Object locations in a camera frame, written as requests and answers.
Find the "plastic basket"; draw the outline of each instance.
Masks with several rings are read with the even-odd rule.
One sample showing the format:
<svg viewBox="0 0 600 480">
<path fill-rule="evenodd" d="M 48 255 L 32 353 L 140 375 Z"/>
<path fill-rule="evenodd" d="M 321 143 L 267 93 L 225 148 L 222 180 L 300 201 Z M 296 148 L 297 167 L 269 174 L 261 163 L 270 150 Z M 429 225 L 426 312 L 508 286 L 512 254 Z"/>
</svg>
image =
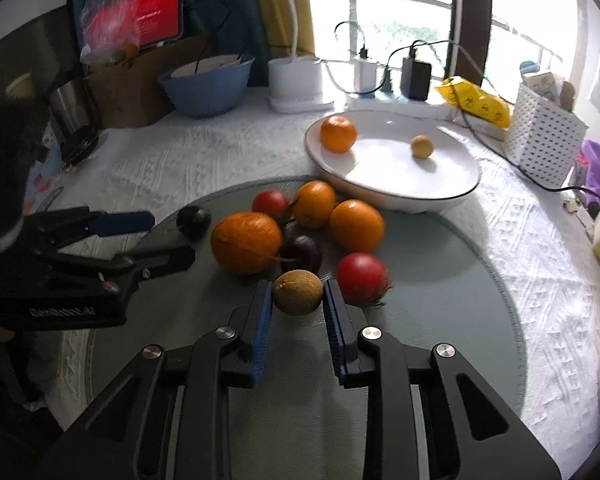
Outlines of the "plastic basket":
<svg viewBox="0 0 600 480">
<path fill-rule="evenodd" d="M 586 132 L 587 125 L 575 115 L 521 84 L 505 154 L 540 184 L 560 187 Z"/>
</svg>

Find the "orange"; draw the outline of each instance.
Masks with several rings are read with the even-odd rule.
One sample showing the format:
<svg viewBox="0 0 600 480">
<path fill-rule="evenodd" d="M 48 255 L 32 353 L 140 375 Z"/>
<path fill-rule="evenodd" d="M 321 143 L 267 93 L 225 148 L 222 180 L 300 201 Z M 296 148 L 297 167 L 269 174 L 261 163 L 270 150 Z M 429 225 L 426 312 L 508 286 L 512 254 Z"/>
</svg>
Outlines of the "orange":
<svg viewBox="0 0 600 480">
<path fill-rule="evenodd" d="M 333 187 L 321 180 L 307 182 L 296 192 L 294 216 L 303 227 L 317 229 L 329 221 L 331 211 L 336 207 L 336 192 Z"/>
<path fill-rule="evenodd" d="M 348 152 L 356 142 L 356 127 L 346 117 L 327 117 L 320 125 L 320 142 L 333 153 Z"/>
<path fill-rule="evenodd" d="M 337 243 L 350 253 L 370 253 L 384 235 L 384 220 L 378 210 L 360 200 L 338 204 L 329 224 Z"/>
<path fill-rule="evenodd" d="M 211 250 L 218 264 L 232 274 L 256 274 L 276 259 L 282 231 L 264 213 L 229 215 L 211 232 Z"/>
</svg>

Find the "red tomato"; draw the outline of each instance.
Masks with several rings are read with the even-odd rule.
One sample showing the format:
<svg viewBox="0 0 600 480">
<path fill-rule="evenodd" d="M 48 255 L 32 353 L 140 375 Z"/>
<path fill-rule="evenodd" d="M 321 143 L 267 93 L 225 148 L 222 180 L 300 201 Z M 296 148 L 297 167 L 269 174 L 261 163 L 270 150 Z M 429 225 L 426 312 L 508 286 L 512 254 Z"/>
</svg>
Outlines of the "red tomato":
<svg viewBox="0 0 600 480">
<path fill-rule="evenodd" d="M 384 264 L 368 253 L 352 253 L 341 259 L 336 279 L 344 301 L 355 306 L 376 303 L 390 285 Z"/>
<path fill-rule="evenodd" d="M 256 195 L 251 210 L 276 217 L 282 215 L 289 203 L 289 199 L 277 189 L 267 189 Z"/>
</svg>

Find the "silver screw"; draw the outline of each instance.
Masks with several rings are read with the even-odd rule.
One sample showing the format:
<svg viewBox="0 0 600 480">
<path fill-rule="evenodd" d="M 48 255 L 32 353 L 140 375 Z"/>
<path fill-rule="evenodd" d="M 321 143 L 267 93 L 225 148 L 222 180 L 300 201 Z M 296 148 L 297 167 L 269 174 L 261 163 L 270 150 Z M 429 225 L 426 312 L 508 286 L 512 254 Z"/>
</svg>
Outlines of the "silver screw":
<svg viewBox="0 0 600 480">
<path fill-rule="evenodd" d="M 120 292 L 120 286 L 116 282 L 102 282 L 102 288 L 111 294 Z"/>
<path fill-rule="evenodd" d="M 456 355 L 456 349 L 449 343 L 440 343 L 436 346 L 436 352 L 440 357 L 453 357 Z"/>
<path fill-rule="evenodd" d="M 216 330 L 218 339 L 231 339 L 235 335 L 235 330 L 230 326 L 221 326 Z"/>
<path fill-rule="evenodd" d="M 379 328 L 376 328 L 375 326 L 368 326 L 362 329 L 362 337 L 364 337 L 365 339 L 380 339 L 381 336 L 382 332 Z"/>
<path fill-rule="evenodd" d="M 158 345 L 145 346 L 142 349 L 142 357 L 145 359 L 155 359 L 160 357 L 162 349 Z"/>
</svg>

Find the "clear plastic bag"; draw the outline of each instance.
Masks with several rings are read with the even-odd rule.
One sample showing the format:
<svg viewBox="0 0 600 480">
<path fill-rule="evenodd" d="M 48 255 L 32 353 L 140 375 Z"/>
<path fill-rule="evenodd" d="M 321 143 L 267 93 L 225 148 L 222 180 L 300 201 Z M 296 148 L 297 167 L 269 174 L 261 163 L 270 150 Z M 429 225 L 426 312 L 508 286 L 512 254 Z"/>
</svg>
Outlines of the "clear plastic bag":
<svg viewBox="0 0 600 480">
<path fill-rule="evenodd" d="M 138 53 L 137 0 L 85 0 L 80 26 L 84 42 L 80 61 L 86 65 L 117 63 Z"/>
</svg>

